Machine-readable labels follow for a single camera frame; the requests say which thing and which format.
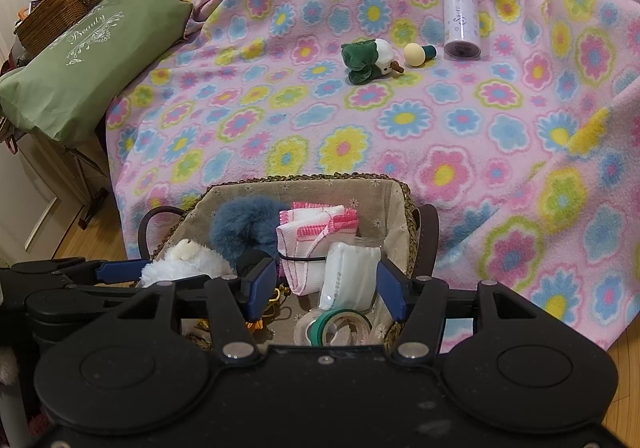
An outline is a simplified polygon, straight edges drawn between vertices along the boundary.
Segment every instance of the green plush toy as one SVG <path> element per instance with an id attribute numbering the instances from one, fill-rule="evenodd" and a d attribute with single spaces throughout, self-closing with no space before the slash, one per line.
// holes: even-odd
<path id="1" fill-rule="evenodd" d="M 404 69 L 394 57 L 391 44 L 380 38 L 342 44 L 342 60 L 351 69 L 349 80 L 354 85 L 382 78 L 392 70 L 403 73 Z"/>

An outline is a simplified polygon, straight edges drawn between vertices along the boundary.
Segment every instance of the wicker basket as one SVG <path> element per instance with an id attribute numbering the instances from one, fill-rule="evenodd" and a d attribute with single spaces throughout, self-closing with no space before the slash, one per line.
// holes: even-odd
<path id="1" fill-rule="evenodd" d="M 15 33 L 27 52 L 36 57 L 98 4 L 100 0 L 43 0 Z"/>
<path id="2" fill-rule="evenodd" d="M 407 185 L 376 174 L 273 176 L 209 187 L 188 211 L 160 206 L 145 215 L 138 231 L 142 258 L 151 256 L 146 243 L 146 230 L 154 215 L 169 212 L 181 216 L 180 222 L 152 255 L 152 258 L 163 258 L 166 249 L 183 238 L 209 245 L 212 213 L 222 203 L 246 195 L 264 195 L 281 202 L 305 200 L 357 206 L 360 220 L 358 230 L 362 236 L 382 240 L 388 258 L 407 276 L 414 274 L 414 270 L 431 274 L 438 243 L 437 214 L 423 214 L 425 206 L 416 208 Z M 316 306 L 318 296 L 315 293 L 287 298 L 286 304 L 279 306 L 273 315 L 264 317 L 264 328 L 254 335 L 258 344 L 293 344 L 295 317 L 306 314 L 312 306 Z M 398 335 L 400 327 L 396 325 L 385 338 L 392 318 L 380 297 L 376 298 L 367 317 L 372 325 L 368 344 L 390 344 Z"/>

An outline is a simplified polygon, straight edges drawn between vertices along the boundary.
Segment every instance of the white packet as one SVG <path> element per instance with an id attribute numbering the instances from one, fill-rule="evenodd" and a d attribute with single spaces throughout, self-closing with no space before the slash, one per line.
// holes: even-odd
<path id="1" fill-rule="evenodd" d="M 318 307 L 323 311 L 369 309 L 376 292 L 380 256 L 380 248 L 352 246 L 343 242 L 331 244 Z"/>

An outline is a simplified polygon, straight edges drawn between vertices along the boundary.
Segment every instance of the bed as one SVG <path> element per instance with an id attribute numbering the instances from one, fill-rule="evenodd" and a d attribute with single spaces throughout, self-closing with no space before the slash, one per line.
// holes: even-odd
<path id="1" fill-rule="evenodd" d="M 635 1 L 479 0 L 475 61 L 444 56 L 442 0 L 190 1 L 187 40 L 107 113 L 130 258 L 149 209 L 212 184 L 383 173 L 438 208 L 435 274 L 452 286 L 499 280 L 603 348 L 638 313 Z M 340 45 L 377 37 L 438 57 L 349 84 Z"/>

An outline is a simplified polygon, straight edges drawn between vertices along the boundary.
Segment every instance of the blue fluffy pom pom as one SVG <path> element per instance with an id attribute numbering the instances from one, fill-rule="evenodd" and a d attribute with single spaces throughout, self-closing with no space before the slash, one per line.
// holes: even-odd
<path id="1" fill-rule="evenodd" d="M 211 247 L 233 267 L 240 255 L 250 249 L 263 250 L 277 258 L 280 212 L 290 208 L 287 203 L 261 195 L 226 202 L 211 221 Z"/>

